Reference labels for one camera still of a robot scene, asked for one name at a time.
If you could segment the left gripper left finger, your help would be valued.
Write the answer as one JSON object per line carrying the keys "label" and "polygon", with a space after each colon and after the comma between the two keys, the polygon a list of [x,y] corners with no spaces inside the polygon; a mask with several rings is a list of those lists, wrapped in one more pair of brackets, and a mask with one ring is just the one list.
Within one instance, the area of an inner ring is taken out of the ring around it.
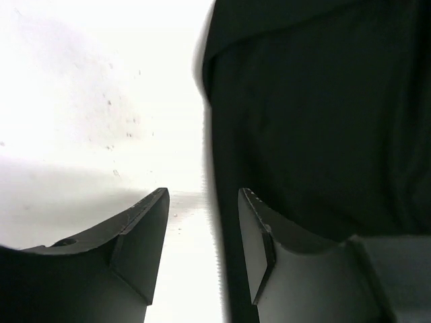
{"label": "left gripper left finger", "polygon": [[153,302],[170,196],[159,188],[127,210],[52,246],[1,248],[2,322],[143,322]]}

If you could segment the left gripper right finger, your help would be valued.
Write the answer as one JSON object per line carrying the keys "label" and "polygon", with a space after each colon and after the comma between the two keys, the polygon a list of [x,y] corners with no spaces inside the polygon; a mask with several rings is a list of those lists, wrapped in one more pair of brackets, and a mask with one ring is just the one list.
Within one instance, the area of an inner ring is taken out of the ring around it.
{"label": "left gripper right finger", "polygon": [[430,238],[337,243],[238,193],[251,301],[261,322],[429,322]]}

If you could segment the black tank top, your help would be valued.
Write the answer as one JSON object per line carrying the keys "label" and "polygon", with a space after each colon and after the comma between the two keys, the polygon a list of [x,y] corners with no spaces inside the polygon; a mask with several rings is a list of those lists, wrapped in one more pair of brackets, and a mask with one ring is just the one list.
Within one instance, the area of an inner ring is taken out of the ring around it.
{"label": "black tank top", "polygon": [[202,78],[234,322],[241,188],[335,241],[430,232],[429,1],[216,1]]}

